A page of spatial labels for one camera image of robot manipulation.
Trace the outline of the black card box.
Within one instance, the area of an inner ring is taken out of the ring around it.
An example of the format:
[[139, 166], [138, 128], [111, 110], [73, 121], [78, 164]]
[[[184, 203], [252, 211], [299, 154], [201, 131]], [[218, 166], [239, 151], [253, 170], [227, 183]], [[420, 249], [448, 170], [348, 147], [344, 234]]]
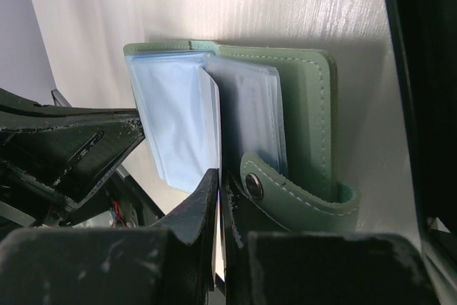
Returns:
[[456, 0], [385, 0], [401, 91], [421, 255], [456, 302]]

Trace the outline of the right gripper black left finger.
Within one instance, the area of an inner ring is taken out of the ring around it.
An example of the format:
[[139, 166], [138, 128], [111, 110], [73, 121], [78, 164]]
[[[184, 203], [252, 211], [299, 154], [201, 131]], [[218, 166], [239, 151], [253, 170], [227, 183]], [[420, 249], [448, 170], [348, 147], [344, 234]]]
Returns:
[[219, 173], [151, 226], [17, 229], [1, 242], [3, 304], [206, 304]]

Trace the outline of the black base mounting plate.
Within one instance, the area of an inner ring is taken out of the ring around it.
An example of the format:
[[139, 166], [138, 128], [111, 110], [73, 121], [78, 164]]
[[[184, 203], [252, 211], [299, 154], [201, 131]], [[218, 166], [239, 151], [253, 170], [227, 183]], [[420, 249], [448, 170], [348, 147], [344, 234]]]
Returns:
[[125, 167], [120, 166], [105, 186], [116, 214], [115, 226], [150, 226], [165, 216]]

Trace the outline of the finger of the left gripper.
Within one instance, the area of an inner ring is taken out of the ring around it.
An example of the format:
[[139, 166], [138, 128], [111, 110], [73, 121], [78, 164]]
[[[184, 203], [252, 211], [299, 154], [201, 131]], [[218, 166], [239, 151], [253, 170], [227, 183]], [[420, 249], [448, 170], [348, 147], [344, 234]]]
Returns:
[[1, 90], [1, 225], [64, 223], [144, 138], [135, 109], [43, 105]]

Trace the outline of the green card holder wallet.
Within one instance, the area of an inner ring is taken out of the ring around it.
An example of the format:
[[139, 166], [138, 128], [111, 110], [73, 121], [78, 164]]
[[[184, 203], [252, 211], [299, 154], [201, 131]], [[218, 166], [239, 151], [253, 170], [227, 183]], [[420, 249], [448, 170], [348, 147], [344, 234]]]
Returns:
[[359, 193], [336, 177], [337, 70], [322, 50], [177, 40], [124, 56], [159, 177], [193, 192], [208, 166], [199, 68], [219, 88], [222, 183], [289, 231], [350, 231]]

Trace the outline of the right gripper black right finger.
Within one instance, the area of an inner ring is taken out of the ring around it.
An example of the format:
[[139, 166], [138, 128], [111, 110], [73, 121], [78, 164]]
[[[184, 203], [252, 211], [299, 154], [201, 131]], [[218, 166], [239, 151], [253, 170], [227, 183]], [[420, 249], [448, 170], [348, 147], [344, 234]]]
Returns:
[[419, 252], [392, 234], [291, 233], [232, 176], [221, 186], [227, 304], [437, 304]]

